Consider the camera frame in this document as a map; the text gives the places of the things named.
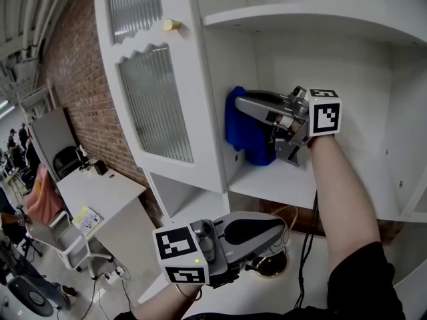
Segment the frosted glass panel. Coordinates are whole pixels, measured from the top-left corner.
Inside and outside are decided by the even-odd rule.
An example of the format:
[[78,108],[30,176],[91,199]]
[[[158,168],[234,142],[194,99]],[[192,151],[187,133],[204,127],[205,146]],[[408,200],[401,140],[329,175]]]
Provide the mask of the frosted glass panel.
[[152,45],[119,67],[143,149],[193,163],[169,47]]
[[110,8],[116,43],[149,29],[163,17],[160,0],[110,0]]

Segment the cabinet door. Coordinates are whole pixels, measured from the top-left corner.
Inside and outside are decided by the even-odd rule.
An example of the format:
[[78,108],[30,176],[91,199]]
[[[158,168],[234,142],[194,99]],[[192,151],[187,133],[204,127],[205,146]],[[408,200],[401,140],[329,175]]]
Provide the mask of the cabinet door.
[[[101,54],[139,167],[223,192],[196,0],[95,0]],[[165,31],[166,20],[181,23]]]

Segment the brass knob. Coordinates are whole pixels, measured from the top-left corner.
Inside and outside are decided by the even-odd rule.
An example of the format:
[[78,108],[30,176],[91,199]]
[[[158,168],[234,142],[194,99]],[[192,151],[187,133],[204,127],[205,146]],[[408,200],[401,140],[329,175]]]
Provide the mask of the brass knob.
[[165,31],[172,31],[174,29],[180,29],[182,26],[180,21],[166,19],[163,21],[163,29]]

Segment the paper document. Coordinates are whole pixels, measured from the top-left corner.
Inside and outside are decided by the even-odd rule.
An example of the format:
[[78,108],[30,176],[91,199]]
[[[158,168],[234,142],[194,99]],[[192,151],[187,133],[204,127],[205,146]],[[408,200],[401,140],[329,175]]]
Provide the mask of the paper document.
[[73,219],[73,224],[83,235],[87,236],[87,234],[96,228],[102,220],[102,217],[96,212],[83,206],[79,214]]

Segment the pink cloth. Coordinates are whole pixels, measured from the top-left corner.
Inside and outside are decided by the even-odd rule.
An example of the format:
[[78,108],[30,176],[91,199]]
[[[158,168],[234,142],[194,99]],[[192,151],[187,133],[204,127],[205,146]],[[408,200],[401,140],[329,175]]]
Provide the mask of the pink cloth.
[[62,200],[57,196],[51,176],[42,164],[37,169],[33,189],[23,201],[28,215],[43,224],[50,224],[62,208]]

